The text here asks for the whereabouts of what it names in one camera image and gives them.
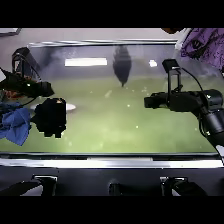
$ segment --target floor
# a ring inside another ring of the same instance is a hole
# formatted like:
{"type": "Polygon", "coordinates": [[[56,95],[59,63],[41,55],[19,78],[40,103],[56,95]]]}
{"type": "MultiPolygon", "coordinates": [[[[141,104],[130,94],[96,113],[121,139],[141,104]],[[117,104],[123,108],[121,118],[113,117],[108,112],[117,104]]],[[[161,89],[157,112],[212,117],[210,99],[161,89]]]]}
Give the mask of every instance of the floor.
{"type": "Polygon", "coordinates": [[[11,55],[29,43],[70,40],[177,39],[160,28],[22,28],[19,35],[0,37],[0,67],[11,70],[11,55]]]}

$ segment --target blue cloth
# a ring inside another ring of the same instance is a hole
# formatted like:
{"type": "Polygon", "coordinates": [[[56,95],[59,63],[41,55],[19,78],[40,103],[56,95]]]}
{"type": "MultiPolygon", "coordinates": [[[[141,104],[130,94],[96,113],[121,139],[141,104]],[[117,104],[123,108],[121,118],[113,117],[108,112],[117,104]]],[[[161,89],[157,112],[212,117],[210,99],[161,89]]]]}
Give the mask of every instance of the blue cloth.
{"type": "MultiPolygon", "coordinates": [[[[12,107],[17,107],[17,105],[3,105],[9,111],[12,107]]],[[[17,144],[23,145],[26,141],[29,130],[30,130],[30,113],[26,108],[14,108],[14,111],[3,114],[2,116],[2,126],[0,127],[0,139],[6,138],[7,140],[17,144]]]]}

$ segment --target gray floor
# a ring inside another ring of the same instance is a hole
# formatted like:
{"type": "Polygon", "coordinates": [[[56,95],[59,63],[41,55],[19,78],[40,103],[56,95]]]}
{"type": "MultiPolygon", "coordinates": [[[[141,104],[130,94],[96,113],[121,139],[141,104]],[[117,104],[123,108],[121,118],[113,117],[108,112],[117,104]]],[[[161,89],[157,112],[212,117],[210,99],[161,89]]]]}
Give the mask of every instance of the gray floor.
{"type": "Polygon", "coordinates": [[[11,55],[29,43],[71,40],[177,39],[160,28],[22,28],[19,35],[0,37],[0,67],[11,70],[11,55]]]}

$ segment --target purple cloth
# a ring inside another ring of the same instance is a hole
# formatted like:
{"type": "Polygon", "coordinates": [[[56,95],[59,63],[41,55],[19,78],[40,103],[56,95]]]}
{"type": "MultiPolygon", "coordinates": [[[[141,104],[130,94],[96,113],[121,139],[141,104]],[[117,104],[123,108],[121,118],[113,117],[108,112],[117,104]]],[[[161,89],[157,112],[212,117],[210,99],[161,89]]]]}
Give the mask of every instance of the purple cloth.
{"type": "Polygon", "coordinates": [[[183,43],[181,57],[224,68],[224,28],[193,28],[183,43]]]}

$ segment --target purple fabric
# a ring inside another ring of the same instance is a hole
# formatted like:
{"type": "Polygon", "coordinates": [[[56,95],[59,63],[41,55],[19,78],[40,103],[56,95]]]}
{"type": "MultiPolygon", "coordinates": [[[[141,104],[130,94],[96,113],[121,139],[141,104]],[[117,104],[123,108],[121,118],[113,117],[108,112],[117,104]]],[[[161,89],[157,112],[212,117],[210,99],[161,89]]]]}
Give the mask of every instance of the purple fabric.
{"type": "Polygon", "coordinates": [[[224,28],[193,28],[183,43],[181,57],[224,68],[224,28]]]}

